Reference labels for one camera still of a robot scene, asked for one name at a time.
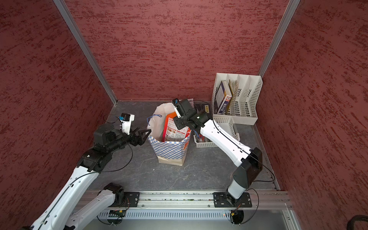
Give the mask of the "orange red condiment packet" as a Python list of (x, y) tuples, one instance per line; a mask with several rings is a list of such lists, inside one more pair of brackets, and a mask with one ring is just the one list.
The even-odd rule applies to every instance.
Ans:
[(175, 117), (176, 112), (170, 113), (166, 116), (162, 142), (183, 141), (185, 138), (190, 136), (191, 130), (188, 127), (179, 129), (176, 126), (174, 122)]

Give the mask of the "blue checkered paper bag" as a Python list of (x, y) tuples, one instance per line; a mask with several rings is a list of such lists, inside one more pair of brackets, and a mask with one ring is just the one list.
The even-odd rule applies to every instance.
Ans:
[(151, 130), (148, 141), (159, 163), (182, 166), (190, 143), (191, 129), (178, 129), (175, 117), (172, 103), (156, 107), (153, 115), (147, 118), (147, 128)]

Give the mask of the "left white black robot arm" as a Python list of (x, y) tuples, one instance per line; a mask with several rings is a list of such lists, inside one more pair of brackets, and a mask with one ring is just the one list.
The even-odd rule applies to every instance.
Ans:
[(94, 146), (88, 149), (71, 177), (52, 201), (49, 207), (24, 230), (82, 230), (103, 210), (111, 205), (125, 202), (122, 186), (110, 183), (87, 205), (76, 213), (74, 208), (92, 182), (102, 173), (112, 160), (112, 155), (125, 147), (143, 145), (151, 130), (130, 130), (125, 133), (113, 124), (100, 125), (94, 132)]

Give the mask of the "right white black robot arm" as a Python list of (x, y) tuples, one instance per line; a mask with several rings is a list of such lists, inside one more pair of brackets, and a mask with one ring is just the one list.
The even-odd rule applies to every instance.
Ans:
[(220, 127), (209, 113), (204, 110), (196, 111), (187, 99), (181, 101), (173, 99), (172, 105), (176, 112), (174, 123), (177, 128), (188, 127), (200, 133), (216, 144), (237, 166), (224, 196), (229, 206), (238, 206), (243, 193), (249, 189), (263, 169), (262, 151), (258, 148), (251, 149), (237, 141)]

